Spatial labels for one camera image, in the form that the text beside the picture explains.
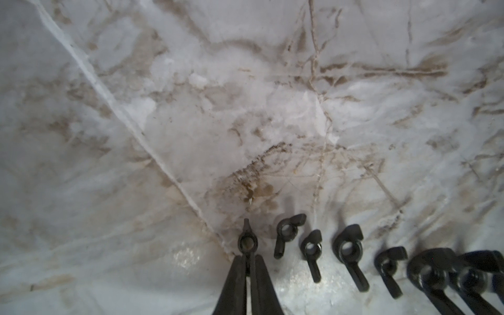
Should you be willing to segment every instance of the white surface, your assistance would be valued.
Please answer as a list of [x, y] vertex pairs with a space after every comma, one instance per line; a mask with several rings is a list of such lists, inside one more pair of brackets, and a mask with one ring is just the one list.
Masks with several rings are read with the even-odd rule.
[[502, 2], [30, 2], [1, 4], [1, 313], [209, 314], [244, 218], [286, 314], [430, 314], [381, 248], [504, 250]]

